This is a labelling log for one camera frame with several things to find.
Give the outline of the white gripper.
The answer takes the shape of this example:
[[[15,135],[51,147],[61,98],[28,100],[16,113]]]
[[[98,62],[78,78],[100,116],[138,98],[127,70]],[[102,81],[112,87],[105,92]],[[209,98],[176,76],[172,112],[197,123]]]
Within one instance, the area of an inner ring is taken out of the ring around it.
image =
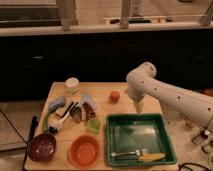
[[[141,100],[144,98],[145,94],[131,86],[127,87],[125,93],[134,102],[136,113],[141,113],[144,106],[144,103]]]

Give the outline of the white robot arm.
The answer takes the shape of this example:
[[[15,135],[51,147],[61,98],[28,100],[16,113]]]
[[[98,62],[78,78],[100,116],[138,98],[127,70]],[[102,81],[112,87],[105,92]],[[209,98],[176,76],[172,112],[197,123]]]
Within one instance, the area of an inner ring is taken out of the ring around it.
[[[213,97],[158,81],[156,74],[157,69],[152,63],[142,63],[127,74],[126,94],[134,102],[148,94],[213,131]]]

